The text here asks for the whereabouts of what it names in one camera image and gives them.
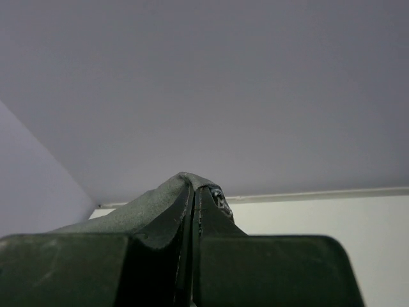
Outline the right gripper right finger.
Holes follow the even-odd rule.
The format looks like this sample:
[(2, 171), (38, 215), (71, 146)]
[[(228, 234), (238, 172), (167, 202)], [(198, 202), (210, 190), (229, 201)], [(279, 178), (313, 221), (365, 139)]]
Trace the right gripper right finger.
[(197, 190), (193, 300), (197, 306), (363, 306), (342, 245), (325, 235), (250, 236)]

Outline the grey striped cloth napkin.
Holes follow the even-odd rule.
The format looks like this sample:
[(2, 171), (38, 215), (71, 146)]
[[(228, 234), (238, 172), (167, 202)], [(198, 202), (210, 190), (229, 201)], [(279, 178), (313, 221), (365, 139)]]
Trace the grey striped cloth napkin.
[(215, 200), (216, 207), (230, 220), (234, 221), (233, 211), (221, 187), (211, 180), (193, 173), (180, 172), (156, 189), (145, 192), (140, 197), (121, 206), (111, 213), (89, 219), (85, 222), (64, 226), (54, 233), (125, 233), (139, 230), (167, 210), (185, 188), (197, 190), (207, 187)]

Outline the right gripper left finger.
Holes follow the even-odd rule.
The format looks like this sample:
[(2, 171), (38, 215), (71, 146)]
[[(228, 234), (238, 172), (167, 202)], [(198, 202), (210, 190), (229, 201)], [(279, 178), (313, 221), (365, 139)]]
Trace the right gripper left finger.
[(2, 306), (188, 306), (194, 191), (139, 231), (1, 239)]

